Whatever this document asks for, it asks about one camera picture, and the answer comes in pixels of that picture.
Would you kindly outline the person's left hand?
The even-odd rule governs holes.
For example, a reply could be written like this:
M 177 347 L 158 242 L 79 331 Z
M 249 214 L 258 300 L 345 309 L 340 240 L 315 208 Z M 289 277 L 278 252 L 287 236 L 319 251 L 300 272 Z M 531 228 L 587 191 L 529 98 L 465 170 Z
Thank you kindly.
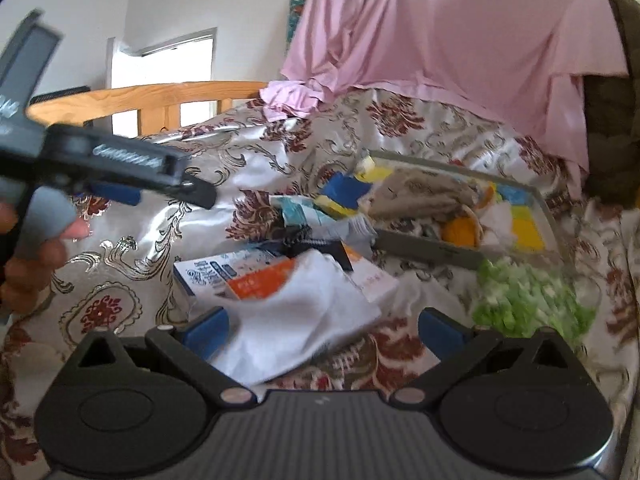
M 47 240 L 33 259 L 12 257 L 4 266 L 1 303 L 17 314 L 32 312 L 39 293 L 50 284 L 55 270 L 67 261 L 64 240 L 85 238 L 90 234 L 89 223 L 77 218 L 58 238 Z

